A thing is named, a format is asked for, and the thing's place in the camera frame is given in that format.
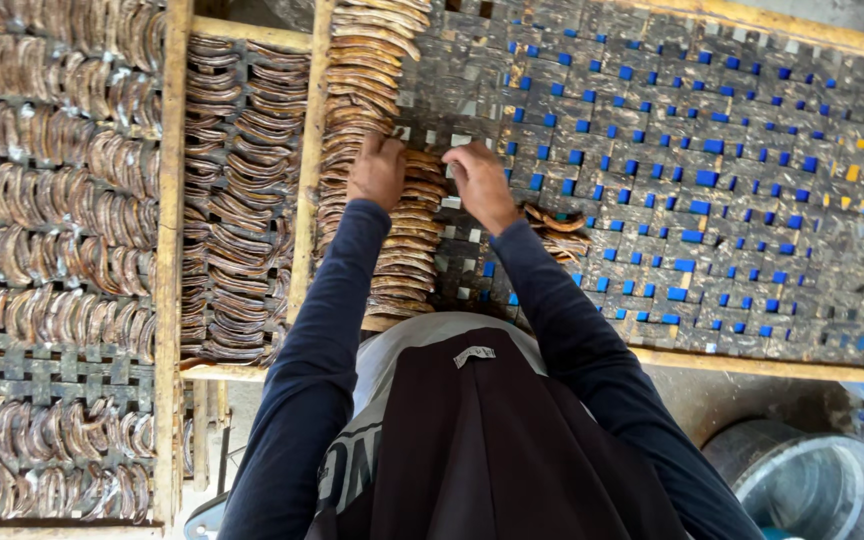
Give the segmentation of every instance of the wooden beam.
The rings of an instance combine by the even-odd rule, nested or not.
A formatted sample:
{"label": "wooden beam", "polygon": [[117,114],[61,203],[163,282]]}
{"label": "wooden beam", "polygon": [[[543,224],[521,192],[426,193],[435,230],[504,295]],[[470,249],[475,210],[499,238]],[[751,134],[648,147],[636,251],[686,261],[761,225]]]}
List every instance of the wooden beam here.
{"label": "wooden beam", "polygon": [[295,204],[295,245],[289,312],[286,320],[296,321],[299,306],[306,300],[312,282],[312,252],[315,250],[316,189],[319,185],[319,157],[326,130],[326,99],[329,97],[326,67],[329,65],[330,23],[336,0],[318,0],[312,27],[312,65],[309,69],[308,108],[302,134],[302,164],[298,173],[298,200]]}
{"label": "wooden beam", "polygon": [[162,82],[162,142],[158,168],[158,273],[155,328],[155,469],[152,518],[171,536],[182,490],[177,466],[182,319],[183,179],[186,143],[186,46],[192,23],[190,0],[169,0],[165,13],[165,69]]}
{"label": "wooden beam", "polygon": [[159,525],[95,525],[95,526],[0,526],[0,540],[54,540],[56,538],[87,538],[88,540],[132,540],[162,538]]}
{"label": "wooden beam", "polygon": [[714,21],[769,35],[786,35],[796,42],[831,47],[864,56],[864,31],[841,28],[725,0],[619,0],[655,13]]}
{"label": "wooden beam", "polygon": [[192,489],[209,488],[209,381],[192,383]]}
{"label": "wooden beam", "polygon": [[227,40],[252,40],[254,42],[277,45],[295,52],[307,53],[312,50],[312,34],[304,31],[280,30],[254,26],[231,20],[213,19],[196,15],[192,18],[192,33]]}

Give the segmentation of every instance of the white square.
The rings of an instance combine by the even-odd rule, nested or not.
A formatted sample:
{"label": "white square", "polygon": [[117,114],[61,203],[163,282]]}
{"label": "white square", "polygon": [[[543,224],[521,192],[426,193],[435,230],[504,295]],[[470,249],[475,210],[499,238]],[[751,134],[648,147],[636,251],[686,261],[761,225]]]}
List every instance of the white square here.
{"label": "white square", "polygon": [[459,210],[462,208],[462,199],[449,195],[441,200],[441,205],[443,208]]}

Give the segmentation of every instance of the dark blue long sleeve shirt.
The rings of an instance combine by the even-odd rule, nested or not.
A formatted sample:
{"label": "dark blue long sleeve shirt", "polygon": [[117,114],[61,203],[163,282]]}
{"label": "dark blue long sleeve shirt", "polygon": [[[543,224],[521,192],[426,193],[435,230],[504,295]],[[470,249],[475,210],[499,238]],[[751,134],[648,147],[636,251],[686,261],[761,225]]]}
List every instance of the dark blue long sleeve shirt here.
{"label": "dark blue long sleeve shirt", "polygon": [[[391,221],[351,201],[278,359],[222,518],[222,540],[305,537],[317,469],[353,411],[355,355],[366,298]],[[548,374],[658,473],[696,540],[761,539],[729,486],[663,405],[636,356],[524,220],[492,244],[529,320]]]}

